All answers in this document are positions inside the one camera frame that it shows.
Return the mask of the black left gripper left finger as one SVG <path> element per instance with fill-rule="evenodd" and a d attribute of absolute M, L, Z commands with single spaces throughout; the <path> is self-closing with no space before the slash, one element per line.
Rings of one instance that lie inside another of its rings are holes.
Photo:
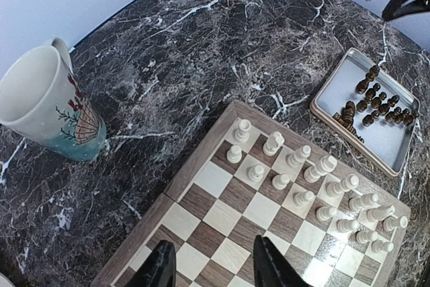
<path fill-rule="evenodd" d="M 160 240 L 138 271 L 126 284 L 126 287 L 173 287 L 176 281 L 176 269 L 174 244 L 167 240 Z"/>

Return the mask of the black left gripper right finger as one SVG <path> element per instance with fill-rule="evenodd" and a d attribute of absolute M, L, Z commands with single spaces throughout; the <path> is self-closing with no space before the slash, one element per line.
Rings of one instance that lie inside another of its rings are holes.
<path fill-rule="evenodd" d="M 253 243 L 253 273 L 255 286 L 309 286 L 271 240 L 261 235 Z"/>

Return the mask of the metal tray with wooden rim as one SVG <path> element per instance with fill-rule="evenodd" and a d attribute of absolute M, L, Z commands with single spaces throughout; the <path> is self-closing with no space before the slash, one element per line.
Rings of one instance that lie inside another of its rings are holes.
<path fill-rule="evenodd" d="M 419 100 L 356 48 L 346 51 L 310 109 L 390 177 L 400 173 L 421 115 Z"/>

